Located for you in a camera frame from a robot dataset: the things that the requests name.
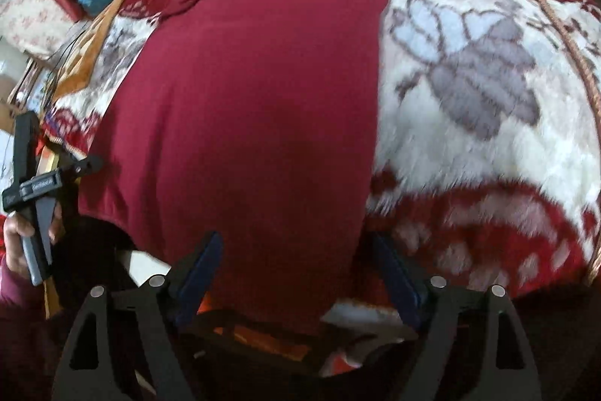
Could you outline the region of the dark red sleeve forearm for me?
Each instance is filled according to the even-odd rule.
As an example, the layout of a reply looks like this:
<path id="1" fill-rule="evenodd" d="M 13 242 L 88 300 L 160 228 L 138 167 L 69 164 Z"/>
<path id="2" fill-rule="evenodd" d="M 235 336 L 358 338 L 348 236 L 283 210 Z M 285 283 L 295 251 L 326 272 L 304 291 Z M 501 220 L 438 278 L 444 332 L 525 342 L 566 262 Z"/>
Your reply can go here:
<path id="1" fill-rule="evenodd" d="M 1 399 L 48 400 L 44 289 L 1 262 Z"/>

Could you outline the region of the person's left hand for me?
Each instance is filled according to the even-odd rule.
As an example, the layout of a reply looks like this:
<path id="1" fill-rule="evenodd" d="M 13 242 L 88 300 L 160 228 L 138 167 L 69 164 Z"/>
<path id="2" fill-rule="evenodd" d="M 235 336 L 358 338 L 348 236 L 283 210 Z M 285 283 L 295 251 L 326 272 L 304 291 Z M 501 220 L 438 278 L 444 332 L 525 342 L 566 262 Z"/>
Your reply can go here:
<path id="1" fill-rule="evenodd" d="M 33 234 L 33 226 L 22 215 L 11 213 L 3 225 L 5 260 L 8 269 L 23 279 L 30 277 L 29 266 L 23 252 L 21 239 Z M 53 219 L 48 230 L 52 244 L 56 244 L 64 234 L 61 204 L 55 204 Z"/>

